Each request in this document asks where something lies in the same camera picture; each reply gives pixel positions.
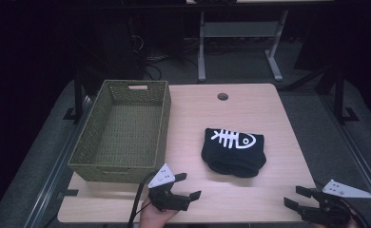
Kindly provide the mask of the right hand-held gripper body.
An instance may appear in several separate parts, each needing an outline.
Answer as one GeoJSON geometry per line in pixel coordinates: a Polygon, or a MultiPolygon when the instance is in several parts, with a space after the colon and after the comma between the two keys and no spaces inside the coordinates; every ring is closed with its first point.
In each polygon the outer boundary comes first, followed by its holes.
{"type": "MultiPolygon", "coordinates": [[[[371,200],[371,192],[335,180],[330,180],[326,185],[322,185],[320,190],[309,189],[316,192],[312,198],[319,203],[319,207],[307,207],[303,213],[303,219],[324,226],[342,226],[350,220],[350,207],[354,208],[354,206],[347,199],[371,200]]],[[[357,209],[355,210],[368,223],[366,218],[357,209]]]]}

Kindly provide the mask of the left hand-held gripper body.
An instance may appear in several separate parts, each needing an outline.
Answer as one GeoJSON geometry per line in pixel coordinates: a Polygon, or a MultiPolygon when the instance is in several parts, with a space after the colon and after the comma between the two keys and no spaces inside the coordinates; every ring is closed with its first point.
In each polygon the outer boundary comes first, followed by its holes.
{"type": "Polygon", "coordinates": [[[175,182],[175,175],[165,163],[148,184],[148,197],[158,210],[186,211],[188,209],[189,197],[171,192],[175,182]]]}

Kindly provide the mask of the black garment fishbone print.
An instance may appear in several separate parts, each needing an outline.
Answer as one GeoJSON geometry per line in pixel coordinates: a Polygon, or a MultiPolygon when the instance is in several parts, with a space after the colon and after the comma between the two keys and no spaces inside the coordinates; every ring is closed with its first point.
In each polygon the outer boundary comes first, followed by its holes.
{"type": "Polygon", "coordinates": [[[207,128],[201,156],[216,173],[254,178],[266,163],[264,136],[207,128]]]}

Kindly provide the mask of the olive green woven basket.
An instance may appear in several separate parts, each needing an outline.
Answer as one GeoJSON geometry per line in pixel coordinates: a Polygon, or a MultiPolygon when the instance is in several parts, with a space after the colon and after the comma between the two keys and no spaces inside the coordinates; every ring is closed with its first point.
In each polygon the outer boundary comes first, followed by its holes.
{"type": "Polygon", "coordinates": [[[68,166],[85,181],[138,183],[165,163],[166,81],[106,80],[68,166]]]}

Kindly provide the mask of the person's right hand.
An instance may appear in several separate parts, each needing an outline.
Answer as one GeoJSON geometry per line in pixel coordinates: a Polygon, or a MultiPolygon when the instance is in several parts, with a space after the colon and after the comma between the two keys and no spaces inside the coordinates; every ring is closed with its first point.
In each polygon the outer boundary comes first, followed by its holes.
{"type": "Polygon", "coordinates": [[[368,228],[368,223],[353,207],[350,207],[350,220],[346,224],[338,227],[328,227],[313,223],[313,228],[368,228]]]}

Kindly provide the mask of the person's left hand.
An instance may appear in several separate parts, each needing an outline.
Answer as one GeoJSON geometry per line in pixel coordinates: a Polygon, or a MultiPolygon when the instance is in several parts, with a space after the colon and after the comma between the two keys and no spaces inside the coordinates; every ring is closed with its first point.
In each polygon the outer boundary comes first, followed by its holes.
{"type": "Polygon", "coordinates": [[[139,228],[164,228],[165,224],[178,214],[176,210],[160,211],[146,198],[142,203],[139,228]]]}

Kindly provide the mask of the black metal stand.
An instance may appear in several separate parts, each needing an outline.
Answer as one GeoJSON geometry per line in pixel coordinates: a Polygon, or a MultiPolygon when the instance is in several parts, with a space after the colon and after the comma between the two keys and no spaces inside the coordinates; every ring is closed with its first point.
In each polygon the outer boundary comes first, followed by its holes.
{"type": "Polygon", "coordinates": [[[74,107],[69,108],[65,115],[64,120],[71,120],[75,124],[78,124],[84,114],[84,94],[82,84],[82,74],[77,71],[74,79],[74,107]]]}
{"type": "Polygon", "coordinates": [[[351,107],[343,106],[344,76],[338,66],[332,66],[327,73],[327,87],[334,88],[333,114],[340,124],[357,122],[358,116],[351,107]]]}

